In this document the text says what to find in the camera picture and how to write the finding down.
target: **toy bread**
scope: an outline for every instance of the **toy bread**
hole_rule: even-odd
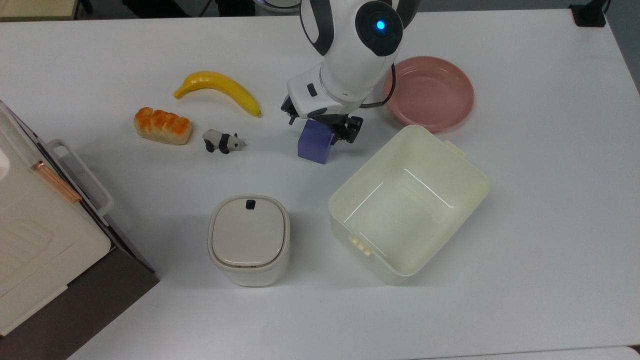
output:
[[[172,145],[186,144],[193,130],[189,119],[152,108],[140,109],[134,117],[134,125],[143,138]]]

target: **toy panda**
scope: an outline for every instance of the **toy panda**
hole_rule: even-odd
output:
[[[229,149],[242,149],[246,144],[238,139],[238,134],[233,136],[221,133],[216,130],[209,130],[202,135],[207,151],[213,152],[216,148],[220,149],[223,154],[228,154]]]

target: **blue block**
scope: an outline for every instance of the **blue block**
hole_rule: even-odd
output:
[[[298,156],[316,163],[326,164],[331,150],[332,138],[333,134],[326,125],[308,119],[300,139],[298,139]]]

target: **yellow banana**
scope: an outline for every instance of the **yellow banana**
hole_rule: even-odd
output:
[[[227,94],[238,105],[240,105],[242,109],[255,117],[259,117],[262,114],[262,112],[260,112],[260,105],[258,105],[258,102],[253,98],[253,96],[251,96],[251,94],[249,94],[248,91],[230,77],[224,76],[219,72],[194,72],[187,76],[182,86],[173,93],[173,96],[176,99],[180,99],[188,92],[204,88],[215,89]]]

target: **pink plate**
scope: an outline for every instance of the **pink plate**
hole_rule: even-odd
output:
[[[391,89],[391,72],[385,94]],[[396,65],[396,89],[387,103],[406,125],[416,124],[432,133],[465,120],[474,105],[474,88],[462,70],[430,56],[418,56]]]

